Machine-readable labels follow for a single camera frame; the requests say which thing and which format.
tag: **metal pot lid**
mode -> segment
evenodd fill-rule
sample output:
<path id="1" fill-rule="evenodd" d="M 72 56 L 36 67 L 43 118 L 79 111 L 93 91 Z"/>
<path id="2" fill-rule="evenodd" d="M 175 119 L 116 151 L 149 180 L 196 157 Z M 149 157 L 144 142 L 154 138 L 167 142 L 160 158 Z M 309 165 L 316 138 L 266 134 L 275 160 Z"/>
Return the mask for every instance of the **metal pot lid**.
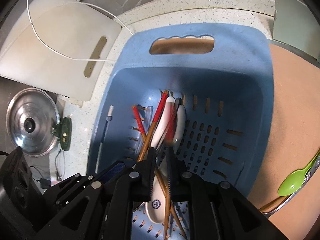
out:
<path id="1" fill-rule="evenodd" d="M 6 116 L 7 132 L 15 146 L 29 157 L 47 154 L 57 143 L 53 125 L 60 122 L 52 98 L 38 88 L 26 88 L 11 100 Z"/>

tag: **speckled white countertop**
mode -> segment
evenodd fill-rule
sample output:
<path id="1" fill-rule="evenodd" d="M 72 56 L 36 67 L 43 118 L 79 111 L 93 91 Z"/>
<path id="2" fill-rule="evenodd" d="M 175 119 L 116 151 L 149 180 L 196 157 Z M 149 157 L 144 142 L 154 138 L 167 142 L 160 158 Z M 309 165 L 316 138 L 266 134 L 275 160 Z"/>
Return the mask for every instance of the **speckled white countertop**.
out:
<path id="1" fill-rule="evenodd" d="M 254 27 L 272 38 L 275 0 L 156 0 L 134 8 L 119 18 L 132 30 L 140 32 L 184 23 L 232 23 Z M 92 98 L 82 107 L 65 103 L 63 116 L 72 119 L 71 146 L 57 158 L 63 179 L 79 172 L 85 175 L 94 121 L 113 66 L 131 34 L 122 28 L 105 62 Z M 58 149 L 50 153 L 50 171 L 55 174 Z"/>

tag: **blue plastic basket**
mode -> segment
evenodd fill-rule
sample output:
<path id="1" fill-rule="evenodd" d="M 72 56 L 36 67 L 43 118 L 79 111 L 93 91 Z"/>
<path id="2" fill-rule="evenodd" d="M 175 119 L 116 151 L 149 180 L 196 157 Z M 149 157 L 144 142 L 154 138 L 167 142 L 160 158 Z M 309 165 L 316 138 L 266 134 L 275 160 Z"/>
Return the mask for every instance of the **blue plastic basket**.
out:
<path id="1" fill-rule="evenodd" d="M 159 38 L 190 35 L 212 36 L 213 50 L 207 54 L 149 53 Z M 175 98 L 186 99 L 187 122 L 177 157 L 204 180 L 227 180 L 247 196 L 268 142 L 273 70 L 265 36 L 241 25 L 174 25 L 130 38 L 105 90 L 92 135 L 87 173 L 94 173 L 96 165 L 101 171 L 116 160 L 136 159 L 134 139 L 139 138 L 139 132 L 132 129 L 137 126 L 132 105 L 156 108 L 159 91 L 165 89 L 172 91 Z M 111 105 L 112 119 L 106 125 Z M 187 203 L 177 203 L 176 208 L 188 229 Z M 144 207 L 133 217 L 132 239 L 162 239 L 163 226 L 152 224 Z M 175 222 L 170 225 L 171 238 L 183 239 Z"/>

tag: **spoon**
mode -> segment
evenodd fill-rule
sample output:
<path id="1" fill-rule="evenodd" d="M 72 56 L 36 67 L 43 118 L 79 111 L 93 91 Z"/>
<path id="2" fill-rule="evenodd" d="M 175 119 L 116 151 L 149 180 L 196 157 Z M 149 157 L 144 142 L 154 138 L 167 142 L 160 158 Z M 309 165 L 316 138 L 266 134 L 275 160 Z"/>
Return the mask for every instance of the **spoon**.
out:
<path id="1" fill-rule="evenodd" d="M 312 158 L 312 160 L 308 163 L 305 168 L 301 170 L 296 170 L 290 173 L 288 177 L 285 178 L 285 180 L 282 182 L 278 189 L 278 195 L 279 196 L 287 196 L 291 195 L 293 192 L 298 190 L 304 181 L 304 178 L 307 174 L 307 172 L 310 170 L 312 165 L 315 163 L 315 160 L 318 158 L 320 153 L 320 150 L 317 152 L 317 154 Z"/>

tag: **metal rivet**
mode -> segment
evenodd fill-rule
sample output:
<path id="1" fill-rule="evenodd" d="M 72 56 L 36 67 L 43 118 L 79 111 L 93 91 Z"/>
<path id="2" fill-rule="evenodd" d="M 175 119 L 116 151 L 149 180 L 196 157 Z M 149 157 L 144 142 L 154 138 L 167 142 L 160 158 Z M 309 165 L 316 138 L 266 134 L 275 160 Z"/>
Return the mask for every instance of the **metal rivet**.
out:
<path id="1" fill-rule="evenodd" d="M 129 174 L 129 177 L 130 178 L 137 178 L 137 177 L 139 177 L 140 176 L 140 174 L 139 174 L 139 172 L 137 172 L 137 171 L 132 171 L 132 172 L 130 172 L 130 174 Z"/>
<path id="2" fill-rule="evenodd" d="M 188 179 L 191 178 L 192 173 L 190 171 L 185 171 L 184 173 L 182 173 L 182 177 Z"/>
<path id="3" fill-rule="evenodd" d="M 94 181 L 91 183 L 91 187 L 93 188 L 100 188 L 101 187 L 101 182 L 100 181 Z"/>
<path id="4" fill-rule="evenodd" d="M 227 181 L 223 181 L 220 183 L 220 187 L 222 187 L 224 189 L 230 188 L 230 183 Z"/>

